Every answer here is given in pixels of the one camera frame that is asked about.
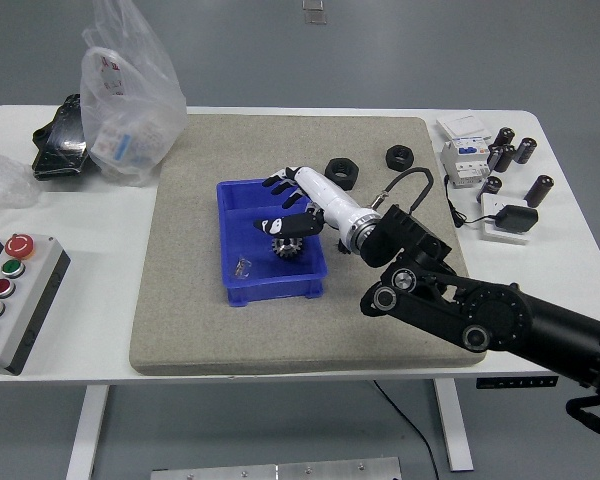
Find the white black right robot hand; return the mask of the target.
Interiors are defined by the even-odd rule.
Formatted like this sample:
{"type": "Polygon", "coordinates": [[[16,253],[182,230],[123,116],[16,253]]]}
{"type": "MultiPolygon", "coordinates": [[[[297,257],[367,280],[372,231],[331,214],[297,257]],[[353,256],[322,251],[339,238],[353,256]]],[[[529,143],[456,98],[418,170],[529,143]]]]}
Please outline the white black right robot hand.
{"type": "Polygon", "coordinates": [[[327,224],[339,232],[340,240],[348,251],[359,253],[380,220],[378,212],[361,207],[341,187],[310,167],[286,167],[262,182],[264,187],[274,184],[274,195],[287,188],[295,188],[283,203],[284,209],[303,197],[307,197],[310,203],[304,213],[253,222],[256,229],[272,237],[317,235],[327,224]]]}

